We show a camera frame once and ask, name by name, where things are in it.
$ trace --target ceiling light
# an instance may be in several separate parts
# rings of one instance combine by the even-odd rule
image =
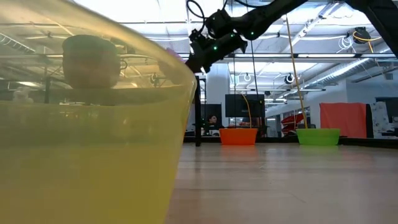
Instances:
[[[291,58],[291,54],[235,54],[236,58]]]
[[[286,99],[264,99],[264,101],[287,101]]]
[[[361,58],[396,58],[394,54],[362,54]]]
[[[299,58],[352,58],[355,54],[299,54]]]
[[[38,87],[38,84],[32,83],[32,82],[18,82],[19,84],[25,85],[25,86],[30,86],[30,87]]]
[[[265,103],[265,105],[285,105],[287,102],[273,102],[273,103]]]
[[[246,75],[244,76],[244,81],[249,82],[251,80],[250,75],[246,72]]]
[[[293,81],[294,81],[294,77],[291,73],[285,76],[285,84],[286,85],[292,84]]]
[[[239,91],[255,91],[256,89],[250,89],[250,88],[237,88],[236,90]],[[297,91],[297,90],[292,90],[292,89],[272,89],[272,88],[258,88],[259,91]],[[308,92],[308,91],[326,91],[326,89],[304,89],[300,90],[302,92]]]

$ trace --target orange plastic tub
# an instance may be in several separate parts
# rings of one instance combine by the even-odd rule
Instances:
[[[220,129],[221,143],[228,146],[253,146],[256,135],[257,128]]]

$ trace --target ductwork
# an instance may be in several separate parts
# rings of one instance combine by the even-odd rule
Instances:
[[[379,54],[385,53],[390,50],[390,48],[385,43],[379,44],[378,46],[376,46],[376,48],[378,49],[376,53]],[[318,85],[325,86],[330,83],[336,83],[342,79],[358,74],[364,69],[369,69],[375,66],[377,66],[377,63],[372,58],[361,58],[350,63],[341,63],[317,75],[315,78],[310,80],[309,83],[304,85],[303,88],[313,88]],[[295,93],[295,91],[291,93],[286,93],[283,95],[283,97],[293,93]]]
[[[343,4],[340,4],[340,3],[337,3],[337,2],[326,4],[323,7],[323,9],[320,11],[318,16],[316,18],[312,19],[311,21],[307,21],[307,23],[304,25],[304,27],[292,38],[292,40],[291,40],[292,46],[294,46],[302,38],[304,38],[308,34],[308,32],[310,32],[322,19],[328,17],[330,15],[330,12],[334,8],[340,8],[342,5]],[[279,53],[286,53],[286,52],[290,52],[290,44],[287,44]],[[270,64],[270,62],[266,63],[260,71],[258,71],[257,73],[254,74],[254,76],[260,75],[267,68],[267,66],[269,64]],[[249,82],[246,85],[246,88],[248,88],[249,85],[253,84],[253,82],[254,82],[254,80]]]

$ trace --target green plastic tub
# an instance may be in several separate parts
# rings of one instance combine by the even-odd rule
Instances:
[[[301,145],[335,146],[338,144],[340,129],[297,129]]]

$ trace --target fluorescent light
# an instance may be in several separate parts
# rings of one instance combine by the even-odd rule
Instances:
[[[286,101],[286,99],[264,99],[264,101]]]
[[[361,58],[396,58],[396,55],[394,55],[394,54],[362,54]]]
[[[285,105],[287,102],[274,102],[274,103],[265,103],[265,105]]]
[[[236,58],[291,58],[291,54],[235,54]]]
[[[352,58],[355,54],[299,54],[299,58]]]
[[[308,92],[308,91],[326,91],[326,89],[307,89],[307,90],[300,90],[300,91],[304,91],[304,92]]]
[[[237,88],[236,90],[239,91],[255,91],[256,89],[250,89],[250,88]],[[297,92],[295,89],[272,89],[272,88],[259,88],[257,89],[258,91],[294,91]],[[303,89],[300,90],[302,92],[309,92],[309,91],[326,91],[326,89]]]
[[[32,82],[18,82],[19,84],[25,85],[25,86],[30,86],[30,87],[38,87],[38,84],[32,83]]]

